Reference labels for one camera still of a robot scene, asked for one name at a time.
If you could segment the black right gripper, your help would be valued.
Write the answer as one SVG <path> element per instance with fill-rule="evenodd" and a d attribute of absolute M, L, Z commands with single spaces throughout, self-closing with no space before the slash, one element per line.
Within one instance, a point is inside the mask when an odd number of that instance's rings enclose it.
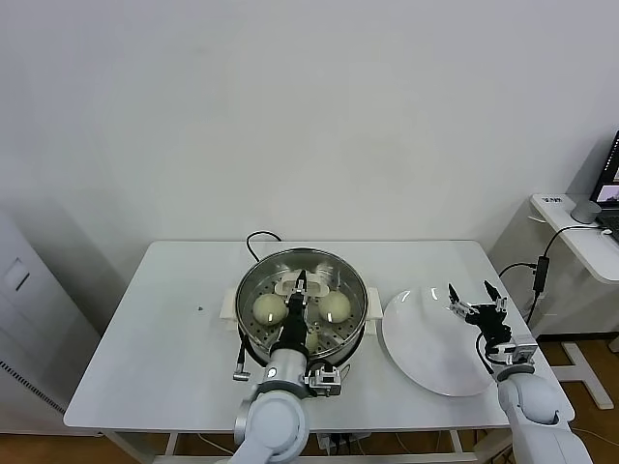
<path fill-rule="evenodd" d="M 468 324 L 478 327 L 486 341 L 486 347 L 493 348 L 512 339 L 512 330 L 504 323 L 508 298 L 502 296 L 488 280 L 484 281 L 484 286 L 491 303 L 474 304 L 470 312 L 470 305 L 459 298 L 457 291 L 449 283 L 449 309 L 458 317 L 465 317 Z"/>

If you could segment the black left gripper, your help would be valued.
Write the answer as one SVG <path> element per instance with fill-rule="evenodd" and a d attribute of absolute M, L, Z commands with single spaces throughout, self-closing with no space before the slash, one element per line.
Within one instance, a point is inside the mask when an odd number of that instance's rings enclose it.
<path fill-rule="evenodd" d="M 308 333 L 305 314 L 308 311 L 309 299 L 307 272 L 302 270 L 296 278 L 292 299 L 289 301 L 289 312 L 281 331 L 281 342 L 285 346 L 304 346 Z"/>

